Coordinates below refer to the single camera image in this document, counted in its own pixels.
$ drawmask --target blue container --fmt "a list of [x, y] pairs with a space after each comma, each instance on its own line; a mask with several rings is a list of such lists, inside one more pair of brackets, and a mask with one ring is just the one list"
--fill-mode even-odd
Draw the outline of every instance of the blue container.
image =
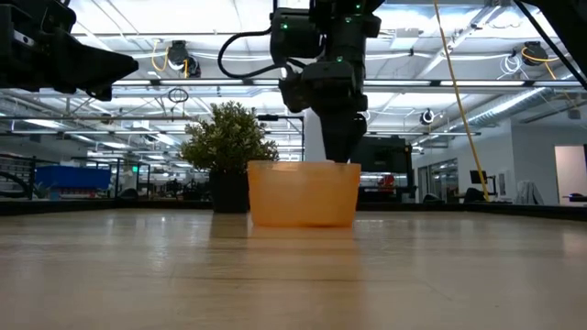
[[44, 166], [37, 168], [35, 183], [52, 188], [108, 189], [110, 170]]

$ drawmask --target orange bowl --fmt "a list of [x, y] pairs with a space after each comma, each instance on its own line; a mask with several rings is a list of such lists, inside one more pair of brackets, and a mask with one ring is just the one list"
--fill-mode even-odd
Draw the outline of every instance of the orange bowl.
[[249, 162], [249, 200], [257, 226], [352, 226], [360, 165]]

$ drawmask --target wooden table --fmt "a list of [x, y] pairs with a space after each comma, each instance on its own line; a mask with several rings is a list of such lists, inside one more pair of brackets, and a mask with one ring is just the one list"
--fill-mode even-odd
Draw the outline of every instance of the wooden table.
[[584, 329], [587, 225], [364, 213], [352, 229], [111, 210], [0, 218], [0, 329]]

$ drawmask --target monitor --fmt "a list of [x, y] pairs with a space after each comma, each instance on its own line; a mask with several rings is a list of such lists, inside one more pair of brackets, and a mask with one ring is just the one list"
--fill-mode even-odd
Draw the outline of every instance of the monitor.
[[350, 156], [350, 162], [360, 164], [364, 172], [407, 173], [412, 170], [407, 160], [412, 152], [406, 148], [409, 147], [403, 138], [363, 137]]
[[[483, 171], [483, 181], [487, 183], [487, 172]], [[471, 170], [471, 183], [472, 184], [481, 184], [481, 177], [479, 177], [478, 170]]]

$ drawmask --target potted plant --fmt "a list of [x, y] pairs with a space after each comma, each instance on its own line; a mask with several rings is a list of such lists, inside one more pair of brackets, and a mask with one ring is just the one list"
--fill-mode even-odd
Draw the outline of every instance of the potted plant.
[[278, 160], [274, 141], [264, 141], [265, 124], [257, 121], [255, 108], [240, 103], [212, 104], [212, 120], [187, 125], [192, 136], [182, 144], [182, 157], [198, 170], [210, 172], [214, 211], [246, 213], [249, 209], [247, 163]]

